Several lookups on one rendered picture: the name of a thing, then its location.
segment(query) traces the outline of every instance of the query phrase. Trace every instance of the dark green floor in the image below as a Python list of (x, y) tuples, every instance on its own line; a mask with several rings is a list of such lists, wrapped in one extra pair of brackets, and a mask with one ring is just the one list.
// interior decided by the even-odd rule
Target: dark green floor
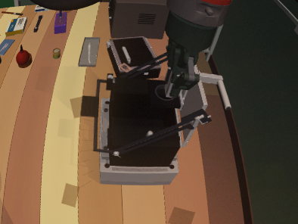
[[(298, 17), (295, 0), (282, 2)], [(13, 5), (12, 0), (1, 0), (0, 8)], [(294, 29), (273, 0), (233, 0), (213, 55), (237, 124), (255, 224), (298, 220), (298, 35)]]

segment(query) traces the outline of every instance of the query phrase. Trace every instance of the air vent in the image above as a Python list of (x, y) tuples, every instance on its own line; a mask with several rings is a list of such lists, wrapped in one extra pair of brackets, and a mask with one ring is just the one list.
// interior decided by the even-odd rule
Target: air vent
[(138, 24), (154, 25), (156, 14), (139, 14)]

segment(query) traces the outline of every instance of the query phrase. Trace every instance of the blue book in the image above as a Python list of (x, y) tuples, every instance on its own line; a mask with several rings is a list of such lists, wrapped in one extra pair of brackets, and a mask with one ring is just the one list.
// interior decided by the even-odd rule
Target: blue book
[(14, 42), (14, 39), (5, 39), (0, 44), (0, 55), (3, 56), (6, 51), (11, 47), (12, 43)]

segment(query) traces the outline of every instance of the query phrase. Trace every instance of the gray rectangular plate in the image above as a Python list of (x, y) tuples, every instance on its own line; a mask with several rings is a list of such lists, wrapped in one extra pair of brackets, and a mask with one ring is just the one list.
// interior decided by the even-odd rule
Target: gray rectangular plate
[[(80, 67), (95, 67), (98, 59), (99, 37), (85, 37), (82, 45), (81, 56), (79, 57)], [(88, 44), (91, 43), (90, 62), (88, 61)]]

